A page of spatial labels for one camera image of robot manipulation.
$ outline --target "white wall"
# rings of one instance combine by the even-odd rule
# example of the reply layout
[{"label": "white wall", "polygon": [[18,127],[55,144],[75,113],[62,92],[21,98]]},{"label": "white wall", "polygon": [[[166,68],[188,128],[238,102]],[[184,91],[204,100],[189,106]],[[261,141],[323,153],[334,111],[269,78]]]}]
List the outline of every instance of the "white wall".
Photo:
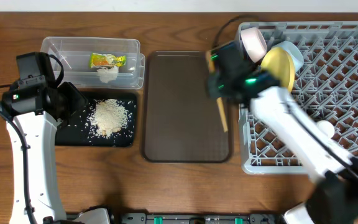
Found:
[{"label": "white wall", "polygon": [[0,0],[0,11],[358,12],[358,0]]}]

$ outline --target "wooden surface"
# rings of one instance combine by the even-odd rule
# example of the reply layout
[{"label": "wooden surface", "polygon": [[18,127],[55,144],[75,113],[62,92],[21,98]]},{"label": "wooden surface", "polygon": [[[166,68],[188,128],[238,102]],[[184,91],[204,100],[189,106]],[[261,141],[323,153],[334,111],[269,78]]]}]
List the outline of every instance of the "wooden surface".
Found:
[{"label": "wooden surface", "polygon": [[[207,50],[219,27],[238,14],[166,13],[0,13],[0,84],[17,77],[16,55],[39,51],[48,36],[137,39],[140,51]],[[257,14],[263,21],[358,20],[358,14]],[[221,42],[235,35],[229,26]],[[139,109],[143,109],[143,91]],[[139,113],[132,147],[56,147],[60,198],[65,210],[79,212],[106,203],[115,212],[162,213],[284,212],[306,200],[313,189],[305,175],[247,175],[240,167],[233,110],[234,155],[225,164],[153,164],[139,152],[144,118]],[[0,118],[0,223],[13,204],[12,153]]]}]

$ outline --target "yellow package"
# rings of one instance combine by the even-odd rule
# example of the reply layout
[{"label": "yellow package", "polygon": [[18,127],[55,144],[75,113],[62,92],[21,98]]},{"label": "yellow package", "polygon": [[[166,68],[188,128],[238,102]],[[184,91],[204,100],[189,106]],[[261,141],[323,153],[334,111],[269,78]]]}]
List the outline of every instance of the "yellow package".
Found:
[{"label": "yellow package", "polygon": [[117,57],[111,54],[96,54],[92,53],[89,60],[89,66],[91,68],[101,68],[101,67],[121,67],[124,66],[126,62],[126,56]]}]

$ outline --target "black cutting board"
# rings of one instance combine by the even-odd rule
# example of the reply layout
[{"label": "black cutting board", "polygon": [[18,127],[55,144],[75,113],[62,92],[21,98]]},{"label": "black cutting board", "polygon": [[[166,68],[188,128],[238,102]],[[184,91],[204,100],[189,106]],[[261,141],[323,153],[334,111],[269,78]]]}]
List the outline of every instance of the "black cutting board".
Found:
[{"label": "black cutting board", "polygon": [[[136,124],[136,96],[133,93],[113,93],[111,90],[100,89],[97,92],[81,92],[87,97],[89,103],[82,110],[77,111],[69,120],[69,126],[58,129],[56,133],[55,145],[57,146],[110,146],[127,147],[134,142]],[[91,124],[88,116],[92,113],[91,108],[95,108],[96,100],[116,99],[120,105],[128,110],[127,128],[122,128],[114,133],[110,138],[91,137]]]}]

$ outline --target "brown tray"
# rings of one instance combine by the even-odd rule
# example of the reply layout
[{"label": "brown tray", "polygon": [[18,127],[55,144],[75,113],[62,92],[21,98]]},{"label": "brown tray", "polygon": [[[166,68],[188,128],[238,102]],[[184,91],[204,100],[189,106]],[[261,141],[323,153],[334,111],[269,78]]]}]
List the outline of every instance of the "brown tray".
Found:
[{"label": "brown tray", "polygon": [[152,162],[228,160],[232,141],[206,91],[204,52],[159,51],[148,62],[143,156]]}]

